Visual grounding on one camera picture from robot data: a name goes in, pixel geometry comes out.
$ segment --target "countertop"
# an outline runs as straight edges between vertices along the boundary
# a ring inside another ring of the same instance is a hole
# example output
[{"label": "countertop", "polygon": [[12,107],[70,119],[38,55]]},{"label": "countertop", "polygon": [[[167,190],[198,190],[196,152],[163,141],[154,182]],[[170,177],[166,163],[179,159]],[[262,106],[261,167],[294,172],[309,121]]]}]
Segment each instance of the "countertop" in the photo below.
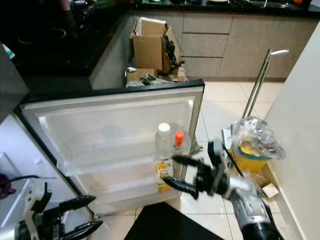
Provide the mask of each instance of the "countertop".
[{"label": "countertop", "polygon": [[56,43],[40,46],[17,44],[9,36],[8,47],[15,53],[13,63],[22,76],[89,76],[129,10],[192,11],[228,14],[251,14],[319,18],[319,8],[259,8],[245,0],[211,3],[207,0],[171,2],[163,0],[125,1],[98,9],[88,32],[78,39],[65,37]]}]

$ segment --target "purple object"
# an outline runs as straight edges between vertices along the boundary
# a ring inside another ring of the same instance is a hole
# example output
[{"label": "purple object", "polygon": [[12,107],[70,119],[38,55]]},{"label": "purple object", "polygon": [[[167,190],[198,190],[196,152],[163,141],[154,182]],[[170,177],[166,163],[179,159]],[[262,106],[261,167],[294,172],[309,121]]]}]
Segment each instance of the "purple object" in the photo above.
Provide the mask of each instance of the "purple object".
[{"label": "purple object", "polygon": [[[0,183],[4,183],[8,180],[9,180],[9,178],[7,175],[0,173]],[[0,200],[5,199],[9,195],[15,194],[15,193],[16,193],[16,190],[14,188],[11,188],[10,182],[4,186],[3,185],[0,186]]]}]

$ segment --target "white wall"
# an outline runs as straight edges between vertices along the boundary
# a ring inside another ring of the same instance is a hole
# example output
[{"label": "white wall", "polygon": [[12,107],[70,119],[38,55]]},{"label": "white wall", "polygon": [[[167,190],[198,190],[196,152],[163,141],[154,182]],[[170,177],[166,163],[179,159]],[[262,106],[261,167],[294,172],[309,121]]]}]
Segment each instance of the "white wall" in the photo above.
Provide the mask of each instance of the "white wall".
[{"label": "white wall", "polygon": [[302,236],[320,238],[320,24],[288,76],[266,121],[287,157],[272,161]]}]

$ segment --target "yellow bucket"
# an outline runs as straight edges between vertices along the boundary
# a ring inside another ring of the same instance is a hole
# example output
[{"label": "yellow bucket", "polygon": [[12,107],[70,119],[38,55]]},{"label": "yellow bucket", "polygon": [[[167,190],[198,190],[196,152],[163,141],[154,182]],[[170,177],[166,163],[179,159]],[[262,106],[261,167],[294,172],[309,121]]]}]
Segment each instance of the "yellow bucket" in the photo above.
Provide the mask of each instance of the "yellow bucket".
[{"label": "yellow bucket", "polygon": [[271,159],[270,157],[260,156],[252,149],[248,148],[245,148],[245,153],[242,146],[232,146],[231,149],[233,158],[242,172],[250,171],[253,174],[257,174]]}]

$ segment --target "white bottle cap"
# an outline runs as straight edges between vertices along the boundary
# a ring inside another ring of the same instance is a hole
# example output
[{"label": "white bottle cap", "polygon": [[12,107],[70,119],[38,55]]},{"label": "white bottle cap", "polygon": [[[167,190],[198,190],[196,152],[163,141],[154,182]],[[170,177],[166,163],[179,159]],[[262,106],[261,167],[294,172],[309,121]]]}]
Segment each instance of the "white bottle cap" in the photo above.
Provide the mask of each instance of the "white bottle cap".
[{"label": "white bottle cap", "polygon": [[158,133],[163,136],[170,132],[170,125],[168,123],[160,123],[158,126]]}]

